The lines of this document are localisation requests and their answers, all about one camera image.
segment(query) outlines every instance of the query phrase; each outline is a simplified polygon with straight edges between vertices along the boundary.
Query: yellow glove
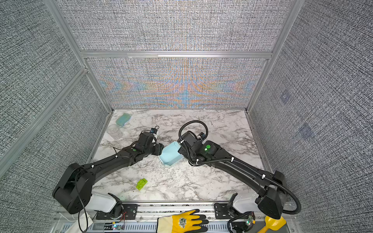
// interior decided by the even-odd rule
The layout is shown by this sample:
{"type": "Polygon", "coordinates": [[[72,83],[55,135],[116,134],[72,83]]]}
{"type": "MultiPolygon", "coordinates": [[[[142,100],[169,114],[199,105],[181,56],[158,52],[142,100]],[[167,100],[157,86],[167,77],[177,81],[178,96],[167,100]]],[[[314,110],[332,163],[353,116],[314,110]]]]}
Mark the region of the yellow glove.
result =
{"type": "Polygon", "coordinates": [[[157,233],[198,233],[206,232],[207,227],[202,224],[208,224],[205,215],[194,215],[200,210],[195,209],[181,214],[158,218],[157,233]]]}

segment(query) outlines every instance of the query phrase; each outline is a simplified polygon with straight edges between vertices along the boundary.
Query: marble tabletop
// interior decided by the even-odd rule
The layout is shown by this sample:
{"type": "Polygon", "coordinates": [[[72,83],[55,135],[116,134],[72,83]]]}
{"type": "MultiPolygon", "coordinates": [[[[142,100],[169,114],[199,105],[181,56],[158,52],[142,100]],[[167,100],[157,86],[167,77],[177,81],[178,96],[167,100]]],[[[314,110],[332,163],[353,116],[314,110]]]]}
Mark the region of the marble tabletop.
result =
{"type": "MultiPolygon", "coordinates": [[[[225,148],[237,158],[263,169],[254,138],[243,110],[116,110],[109,123],[123,114],[132,117],[120,128],[123,138],[114,140],[105,133],[93,158],[97,161],[115,154],[114,149],[129,146],[138,139],[142,130],[159,126],[158,142],[164,146],[178,139],[180,127],[191,120],[201,120],[209,128],[208,140],[225,148]]],[[[200,124],[185,128],[198,134],[204,132],[200,124]]],[[[192,167],[183,158],[173,167],[166,167],[157,156],[150,155],[133,166],[120,169],[97,182],[93,191],[113,193],[121,200],[229,200],[233,193],[258,196],[243,182],[219,169],[207,165],[192,167]],[[148,183],[139,191],[137,182],[145,178],[148,183]]]]}

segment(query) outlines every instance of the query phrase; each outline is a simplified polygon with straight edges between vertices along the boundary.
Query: yellow scoop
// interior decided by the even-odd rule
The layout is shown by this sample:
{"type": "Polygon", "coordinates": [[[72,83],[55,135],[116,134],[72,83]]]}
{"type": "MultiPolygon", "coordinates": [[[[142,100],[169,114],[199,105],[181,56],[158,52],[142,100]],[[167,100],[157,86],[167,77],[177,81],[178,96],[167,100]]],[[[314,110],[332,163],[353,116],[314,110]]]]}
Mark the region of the yellow scoop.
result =
{"type": "Polygon", "coordinates": [[[281,216],[280,219],[274,219],[266,216],[266,225],[258,231],[258,233],[265,233],[268,229],[279,230],[286,224],[286,220],[281,216]]]}

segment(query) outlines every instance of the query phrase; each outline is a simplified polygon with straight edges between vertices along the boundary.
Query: clear plastic cup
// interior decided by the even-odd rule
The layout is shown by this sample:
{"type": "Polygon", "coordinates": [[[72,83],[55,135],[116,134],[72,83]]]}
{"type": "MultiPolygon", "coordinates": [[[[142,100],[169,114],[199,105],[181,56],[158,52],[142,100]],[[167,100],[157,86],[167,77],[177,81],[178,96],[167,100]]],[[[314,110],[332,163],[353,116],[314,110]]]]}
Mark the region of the clear plastic cup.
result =
{"type": "Polygon", "coordinates": [[[122,132],[120,131],[120,126],[119,125],[109,125],[107,127],[106,132],[114,139],[114,140],[119,140],[121,139],[122,132]]]}

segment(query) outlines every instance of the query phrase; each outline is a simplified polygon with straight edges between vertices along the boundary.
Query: black mounting plate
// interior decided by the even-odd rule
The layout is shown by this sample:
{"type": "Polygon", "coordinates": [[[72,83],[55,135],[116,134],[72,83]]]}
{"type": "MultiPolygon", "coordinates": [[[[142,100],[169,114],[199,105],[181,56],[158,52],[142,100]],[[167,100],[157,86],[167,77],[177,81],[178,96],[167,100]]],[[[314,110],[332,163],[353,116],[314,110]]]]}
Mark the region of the black mounting plate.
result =
{"type": "MultiPolygon", "coordinates": [[[[137,214],[137,204],[123,204],[123,209],[127,213],[125,214],[125,220],[134,220],[136,218],[137,214]]],[[[109,215],[109,213],[105,213],[102,211],[99,211],[96,215],[97,220],[113,220],[113,221],[119,221],[120,219],[112,219],[109,215]]]]}
{"type": "Polygon", "coordinates": [[[214,204],[214,213],[216,219],[232,219],[232,217],[228,213],[227,204],[214,204]]]}

